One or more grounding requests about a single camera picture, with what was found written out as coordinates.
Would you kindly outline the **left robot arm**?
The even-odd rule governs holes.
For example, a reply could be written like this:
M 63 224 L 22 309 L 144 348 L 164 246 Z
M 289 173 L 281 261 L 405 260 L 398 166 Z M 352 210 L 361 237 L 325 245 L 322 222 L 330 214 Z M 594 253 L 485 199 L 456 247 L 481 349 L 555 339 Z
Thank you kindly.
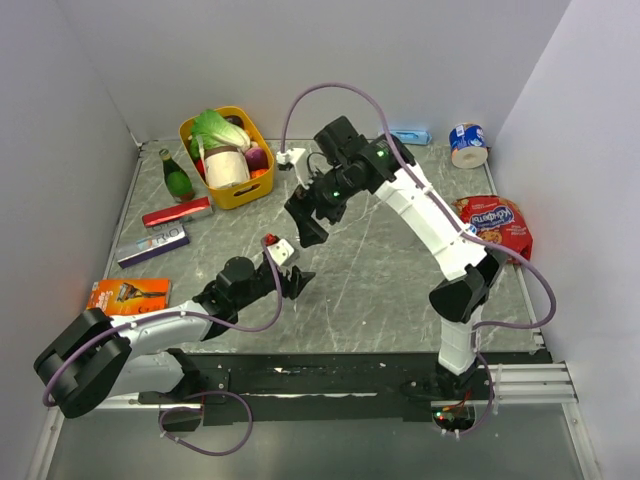
M 34 362 L 45 386 L 42 401 L 68 419 L 124 394 L 156 392 L 185 402 L 207 382 L 180 344 L 213 339 L 230 329 L 249 332 L 239 323 L 242 309 L 269 294 L 281 307 L 314 276 L 298 266 L 280 269 L 269 255 L 260 264 L 234 257 L 201 293 L 176 307 L 129 316 L 87 309 Z

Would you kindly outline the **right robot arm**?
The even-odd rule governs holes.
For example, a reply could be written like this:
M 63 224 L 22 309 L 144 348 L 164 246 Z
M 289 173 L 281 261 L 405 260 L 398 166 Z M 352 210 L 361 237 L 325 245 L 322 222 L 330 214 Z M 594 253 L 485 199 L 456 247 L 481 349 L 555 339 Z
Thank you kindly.
M 321 220 L 339 222 L 348 200 L 361 192 L 389 206 L 427 247 L 444 276 L 429 294 L 441 318 L 437 386 L 448 398 L 461 397 L 471 388 L 477 366 L 473 327 L 506 264 L 505 254 L 476 242 L 470 225 L 455 218 L 395 136 L 369 141 L 341 116 L 314 140 L 330 165 L 325 173 L 311 171 L 302 148 L 276 156 L 278 167 L 293 170 L 298 179 L 285 209 L 297 226 L 300 245 L 324 243 L 328 233 Z

